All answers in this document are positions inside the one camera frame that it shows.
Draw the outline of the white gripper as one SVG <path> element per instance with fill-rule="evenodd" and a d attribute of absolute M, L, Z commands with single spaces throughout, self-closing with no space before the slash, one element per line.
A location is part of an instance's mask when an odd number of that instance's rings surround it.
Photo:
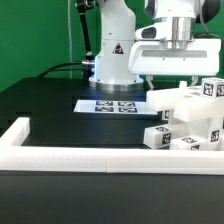
<path fill-rule="evenodd" d="M 154 90 L 153 76 L 192 76 L 191 86 L 198 76 L 215 76 L 219 72 L 220 39 L 195 39 L 186 49 L 165 49 L 159 41 L 138 41 L 129 57 L 132 74 L 147 75 L 149 89 Z"/>

